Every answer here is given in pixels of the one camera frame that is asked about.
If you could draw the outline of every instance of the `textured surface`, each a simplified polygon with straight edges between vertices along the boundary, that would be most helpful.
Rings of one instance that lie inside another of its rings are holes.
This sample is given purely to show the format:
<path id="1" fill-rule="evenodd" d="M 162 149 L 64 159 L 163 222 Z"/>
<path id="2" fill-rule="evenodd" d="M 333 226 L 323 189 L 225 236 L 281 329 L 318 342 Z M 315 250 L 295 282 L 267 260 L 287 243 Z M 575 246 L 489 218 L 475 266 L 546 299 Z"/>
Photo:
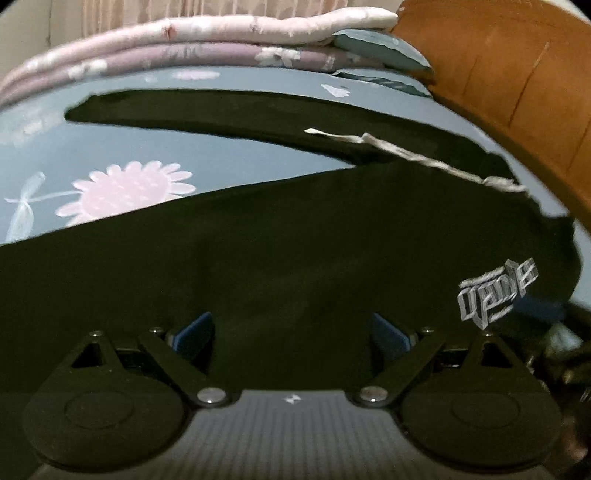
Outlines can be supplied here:
<path id="1" fill-rule="evenodd" d="M 355 407 L 341 392 L 244 392 L 234 406 L 202 410 L 166 453 L 117 473 L 44 466 L 31 480 L 400 479 L 551 480 L 542 468 L 475 475 L 413 447 L 388 413 Z"/>

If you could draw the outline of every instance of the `embroidered logo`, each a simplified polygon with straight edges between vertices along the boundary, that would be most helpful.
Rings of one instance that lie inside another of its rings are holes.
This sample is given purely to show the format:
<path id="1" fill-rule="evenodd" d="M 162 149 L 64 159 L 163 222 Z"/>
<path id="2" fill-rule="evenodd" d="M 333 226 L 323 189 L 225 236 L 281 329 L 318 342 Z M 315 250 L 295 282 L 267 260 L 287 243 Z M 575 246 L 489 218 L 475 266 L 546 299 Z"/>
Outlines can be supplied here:
<path id="1" fill-rule="evenodd" d="M 521 265 L 507 260 L 503 267 L 462 281 L 457 296 L 462 321 L 472 319 L 484 330 L 488 324 L 507 315 L 513 309 L 513 301 L 524 296 L 525 289 L 536 278 L 538 269 L 530 258 Z"/>

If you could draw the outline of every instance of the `curtain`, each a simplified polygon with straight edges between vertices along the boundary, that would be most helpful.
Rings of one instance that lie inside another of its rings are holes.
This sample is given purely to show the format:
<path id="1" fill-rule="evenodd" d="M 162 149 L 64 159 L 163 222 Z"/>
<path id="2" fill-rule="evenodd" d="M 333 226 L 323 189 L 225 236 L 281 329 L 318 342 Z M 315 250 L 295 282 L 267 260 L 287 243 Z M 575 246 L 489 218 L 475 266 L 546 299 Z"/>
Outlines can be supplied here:
<path id="1" fill-rule="evenodd" d="M 167 17 L 249 14 L 312 17 L 348 5 L 348 0 L 83 0 L 83 36 Z"/>

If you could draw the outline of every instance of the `white thread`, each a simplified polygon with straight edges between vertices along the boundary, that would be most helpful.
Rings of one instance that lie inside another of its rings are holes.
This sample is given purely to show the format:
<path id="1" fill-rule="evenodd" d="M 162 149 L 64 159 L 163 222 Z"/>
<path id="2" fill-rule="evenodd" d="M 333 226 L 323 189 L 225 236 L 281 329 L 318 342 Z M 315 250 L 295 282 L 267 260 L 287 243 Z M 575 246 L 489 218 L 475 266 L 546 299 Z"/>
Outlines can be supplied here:
<path id="1" fill-rule="evenodd" d="M 308 128 L 307 130 L 304 130 L 304 132 L 311 135 L 322 135 L 324 137 L 330 138 L 331 140 L 336 140 L 339 142 L 368 144 L 378 148 L 379 150 L 397 155 L 398 157 L 402 157 L 405 160 L 415 161 L 425 165 L 426 167 L 437 168 L 439 170 L 446 171 L 455 177 L 478 183 L 486 187 L 491 187 L 495 190 L 499 190 L 500 192 L 521 193 L 527 191 L 527 187 L 524 185 L 515 184 L 511 179 L 505 179 L 503 177 L 487 177 L 483 180 L 478 175 L 474 175 L 473 173 L 469 173 L 467 171 L 458 170 L 457 168 L 451 167 L 447 163 L 444 163 L 440 160 L 433 160 L 432 158 L 425 157 L 424 155 L 405 150 L 404 148 L 401 148 L 390 142 L 375 138 L 369 133 L 364 133 L 361 137 L 358 137 L 357 135 L 328 134 L 315 128 Z"/>

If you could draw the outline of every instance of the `wooden headboard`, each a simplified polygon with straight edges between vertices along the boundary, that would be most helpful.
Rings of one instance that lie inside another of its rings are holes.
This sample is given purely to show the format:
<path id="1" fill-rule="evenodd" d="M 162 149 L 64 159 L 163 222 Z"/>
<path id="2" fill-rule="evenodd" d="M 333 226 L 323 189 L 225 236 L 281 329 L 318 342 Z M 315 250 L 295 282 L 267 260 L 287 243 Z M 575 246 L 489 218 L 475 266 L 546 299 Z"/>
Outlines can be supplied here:
<path id="1" fill-rule="evenodd" d="M 393 33 L 434 97 L 509 150 L 591 232 L 591 25 L 542 0 L 406 0 Z"/>

